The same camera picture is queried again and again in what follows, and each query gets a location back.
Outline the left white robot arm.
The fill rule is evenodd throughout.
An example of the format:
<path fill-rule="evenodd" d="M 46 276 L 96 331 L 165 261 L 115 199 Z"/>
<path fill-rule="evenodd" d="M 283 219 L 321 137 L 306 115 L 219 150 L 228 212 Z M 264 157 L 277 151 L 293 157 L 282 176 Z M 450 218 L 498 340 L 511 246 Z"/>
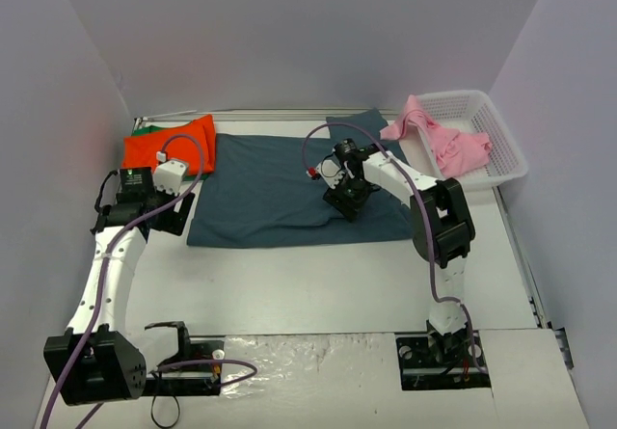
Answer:
<path fill-rule="evenodd" d="M 120 171 L 112 204 L 97 209 L 94 258 L 78 307 L 62 335 L 49 337 L 44 360 L 56 392 L 69 406 L 140 397 L 160 363 L 188 366 L 194 345 L 181 322 L 151 323 L 137 335 L 125 329 L 138 261 L 153 231 L 179 236 L 194 193 L 183 191 L 186 163 L 171 159 Z"/>

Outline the blue t shirt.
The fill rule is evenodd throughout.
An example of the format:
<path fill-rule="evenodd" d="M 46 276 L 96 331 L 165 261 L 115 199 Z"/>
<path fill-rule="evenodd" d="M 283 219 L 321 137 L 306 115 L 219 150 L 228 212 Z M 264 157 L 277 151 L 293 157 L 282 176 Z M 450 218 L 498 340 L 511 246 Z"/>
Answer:
<path fill-rule="evenodd" d="M 310 180 L 303 163 L 318 163 L 345 138 L 364 147 L 362 129 L 379 137 L 388 124 L 376 109 L 327 122 L 327 139 L 218 135 L 216 170 L 201 186 L 188 245 L 253 249 L 411 238 L 408 208 L 385 191 L 373 194 L 354 222 L 323 201 L 327 185 Z"/>

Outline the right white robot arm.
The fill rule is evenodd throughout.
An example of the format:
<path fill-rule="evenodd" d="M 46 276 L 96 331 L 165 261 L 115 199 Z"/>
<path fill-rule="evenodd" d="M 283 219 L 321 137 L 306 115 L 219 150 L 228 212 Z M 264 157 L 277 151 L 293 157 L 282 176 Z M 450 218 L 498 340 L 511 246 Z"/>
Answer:
<path fill-rule="evenodd" d="M 337 144 L 316 170 L 323 179 L 323 199 L 349 222 L 357 220 L 368 199 L 389 193 L 411 214 L 413 243 L 428 262 L 432 301 L 427 320 L 430 358 L 449 364 L 463 349 L 456 334 L 469 323 L 464 306 L 464 275 L 475 227 L 462 185 L 423 174 L 378 145 L 357 147 L 351 139 Z"/>

